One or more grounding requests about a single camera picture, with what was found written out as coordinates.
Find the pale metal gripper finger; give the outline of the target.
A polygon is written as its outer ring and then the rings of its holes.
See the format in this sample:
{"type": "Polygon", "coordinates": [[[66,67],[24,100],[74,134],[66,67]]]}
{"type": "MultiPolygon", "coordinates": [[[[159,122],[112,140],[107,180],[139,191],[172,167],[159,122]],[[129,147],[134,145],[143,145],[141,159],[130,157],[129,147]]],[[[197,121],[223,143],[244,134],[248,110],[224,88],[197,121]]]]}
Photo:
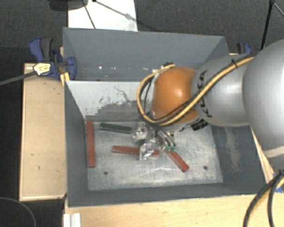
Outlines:
{"type": "Polygon", "coordinates": [[[134,132],[133,132],[133,141],[138,142],[140,140],[145,140],[148,135],[148,130],[145,122],[138,122],[134,132]]]}
{"type": "Polygon", "coordinates": [[[158,157],[160,151],[154,143],[145,142],[139,147],[139,160],[146,160],[150,157],[158,157]]]}

